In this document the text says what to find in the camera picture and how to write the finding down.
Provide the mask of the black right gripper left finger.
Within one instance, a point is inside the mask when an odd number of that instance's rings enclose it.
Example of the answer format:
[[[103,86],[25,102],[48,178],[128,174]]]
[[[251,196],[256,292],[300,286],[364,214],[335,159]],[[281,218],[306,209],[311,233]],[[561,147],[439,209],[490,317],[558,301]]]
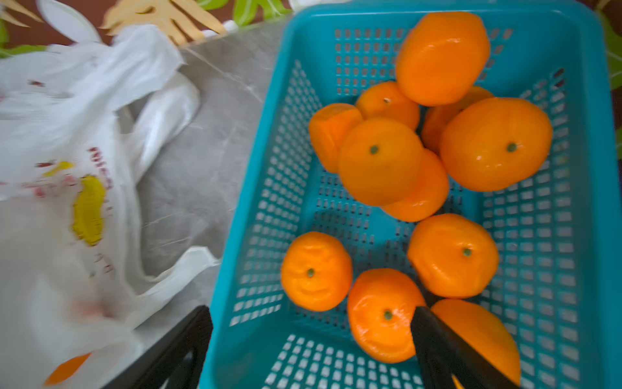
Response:
[[[197,388],[212,332],[209,308],[195,308],[105,387]]]

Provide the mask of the orange front left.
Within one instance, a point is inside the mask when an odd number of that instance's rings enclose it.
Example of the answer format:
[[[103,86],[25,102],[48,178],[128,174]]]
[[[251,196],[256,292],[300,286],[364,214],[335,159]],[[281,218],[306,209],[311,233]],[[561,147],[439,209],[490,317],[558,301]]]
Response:
[[[325,312],[348,296],[353,282],[351,256],[337,238],[309,232],[296,238],[281,266],[288,298],[308,311]]]

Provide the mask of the orange centre pile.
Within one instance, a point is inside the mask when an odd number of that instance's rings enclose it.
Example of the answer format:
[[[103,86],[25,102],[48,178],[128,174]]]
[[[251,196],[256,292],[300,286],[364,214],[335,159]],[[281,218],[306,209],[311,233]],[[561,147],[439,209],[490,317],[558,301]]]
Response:
[[[413,129],[371,118],[346,137],[338,159],[343,187],[356,201],[383,207],[404,199],[421,171],[424,147]]]

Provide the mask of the orange hidden back right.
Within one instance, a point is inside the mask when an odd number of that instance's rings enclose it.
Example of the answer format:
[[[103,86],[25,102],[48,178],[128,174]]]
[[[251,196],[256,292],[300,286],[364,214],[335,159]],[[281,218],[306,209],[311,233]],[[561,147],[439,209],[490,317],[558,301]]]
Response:
[[[449,105],[429,108],[420,135],[424,146],[435,154],[439,154],[440,140],[446,126],[469,106],[492,97],[494,95],[488,90],[473,86],[461,100]]]

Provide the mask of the white printed plastic bag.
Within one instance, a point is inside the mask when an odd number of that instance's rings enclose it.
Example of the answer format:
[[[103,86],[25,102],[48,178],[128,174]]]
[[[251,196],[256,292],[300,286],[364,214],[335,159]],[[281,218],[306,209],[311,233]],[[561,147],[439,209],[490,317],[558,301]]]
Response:
[[[152,25],[1,61],[2,387],[105,386],[143,353],[136,327],[214,264],[193,246],[149,276],[141,256],[136,186],[199,108],[182,63]]]

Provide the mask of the orange front middle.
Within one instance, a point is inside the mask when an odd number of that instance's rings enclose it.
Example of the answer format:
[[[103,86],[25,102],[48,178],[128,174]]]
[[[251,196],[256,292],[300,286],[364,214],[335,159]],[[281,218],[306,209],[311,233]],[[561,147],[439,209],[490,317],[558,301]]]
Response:
[[[361,273],[348,296],[348,322],[356,343],[373,359],[400,363],[416,356],[411,334],[424,296],[406,274],[390,268]]]

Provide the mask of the orange right large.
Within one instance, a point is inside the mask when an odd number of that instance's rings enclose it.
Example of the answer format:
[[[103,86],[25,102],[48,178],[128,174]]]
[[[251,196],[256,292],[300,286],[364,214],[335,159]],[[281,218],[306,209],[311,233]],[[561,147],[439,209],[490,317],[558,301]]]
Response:
[[[440,158],[460,186],[475,192],[504,190],[535,175],[552,147],[549,116],[527,100],[485,99],[445,128]]]

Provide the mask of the orange top of pile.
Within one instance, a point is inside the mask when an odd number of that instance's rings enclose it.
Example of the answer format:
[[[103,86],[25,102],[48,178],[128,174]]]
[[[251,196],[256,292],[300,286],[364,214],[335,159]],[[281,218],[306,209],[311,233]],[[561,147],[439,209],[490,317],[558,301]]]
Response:
[[[449,105],[475,84],[490,53],[489,36],[479,16],[430,13],[401,45],[396,81],[401,92],[419,105]]]

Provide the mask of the orange mid right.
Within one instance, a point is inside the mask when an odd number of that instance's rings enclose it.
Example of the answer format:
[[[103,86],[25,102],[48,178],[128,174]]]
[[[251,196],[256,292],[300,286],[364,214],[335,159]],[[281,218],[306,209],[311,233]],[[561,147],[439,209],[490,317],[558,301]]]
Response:
[[[418,223],[407,257],[430,293],[459,299],[482,293],[500,262],[489,233],[481,225],[451,213]]]

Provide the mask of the teal plastic basket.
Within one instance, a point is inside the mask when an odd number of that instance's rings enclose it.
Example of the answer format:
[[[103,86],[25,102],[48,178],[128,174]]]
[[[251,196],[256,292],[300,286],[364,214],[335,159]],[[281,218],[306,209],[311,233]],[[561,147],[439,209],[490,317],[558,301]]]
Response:
[[[549,158],[532,178],[475,193],[450,183],[443,206],[480,223],[501,254],[476,303],[520,352],[525,388],[621,385],[621,195],[604,14],[576,1],[354,1],[314,6],[283,38],[212,299],[215,330],[202,388],[420,388],[416,359],[374,361],[353,340],[345,305],[316,313],[284,294],[291,242],[338,238],[355,273],[414,277],[414,225],[356,202],[319,164],[313,114],[395,76],[398,48],[434,11],[478,15],[491,57],[479,84],[539,106]]]

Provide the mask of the orange under centre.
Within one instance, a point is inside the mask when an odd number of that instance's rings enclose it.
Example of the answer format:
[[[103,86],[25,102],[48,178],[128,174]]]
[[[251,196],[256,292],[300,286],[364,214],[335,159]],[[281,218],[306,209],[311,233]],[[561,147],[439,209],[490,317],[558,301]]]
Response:
[[[449,177],[441,159],[425,148],[416,185],[406,198],[381,209],[397,220],[418,222],[435,214],[445,203],[449,191]]]

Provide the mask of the orange small back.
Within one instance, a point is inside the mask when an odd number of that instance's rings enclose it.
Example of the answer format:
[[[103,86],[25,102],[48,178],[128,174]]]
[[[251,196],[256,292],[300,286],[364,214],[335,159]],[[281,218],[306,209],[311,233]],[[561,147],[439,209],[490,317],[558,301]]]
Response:
[[[406,97],[395,81],[376,84],[364,91],[356,101],[364,119],[392,118],[412,130],[420,122],[420,106]]]

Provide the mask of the orange front right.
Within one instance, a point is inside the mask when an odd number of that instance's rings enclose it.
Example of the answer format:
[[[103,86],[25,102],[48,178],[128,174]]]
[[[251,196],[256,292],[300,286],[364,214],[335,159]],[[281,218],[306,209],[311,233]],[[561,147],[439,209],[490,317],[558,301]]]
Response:
[[[431,311],[509,380],[520,384],[518,347],[495,314],[458,299],[440,300]]]

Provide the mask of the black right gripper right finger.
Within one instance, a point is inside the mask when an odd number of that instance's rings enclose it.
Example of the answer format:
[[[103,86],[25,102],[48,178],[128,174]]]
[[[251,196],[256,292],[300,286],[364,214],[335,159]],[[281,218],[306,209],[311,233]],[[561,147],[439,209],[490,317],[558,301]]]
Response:
[[[411,334],[425,388],[516,388],[457,333],[423,306],[416,307]]]

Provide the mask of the orange left side pile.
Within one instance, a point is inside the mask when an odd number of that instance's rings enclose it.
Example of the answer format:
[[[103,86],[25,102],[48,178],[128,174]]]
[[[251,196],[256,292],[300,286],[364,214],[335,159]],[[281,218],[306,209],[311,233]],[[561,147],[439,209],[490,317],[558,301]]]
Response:
[[[349,132],[364,120],[354,105],[335,103],[317,111],[309,121],[309,138],[323,168],[338,173],[338,159]]]

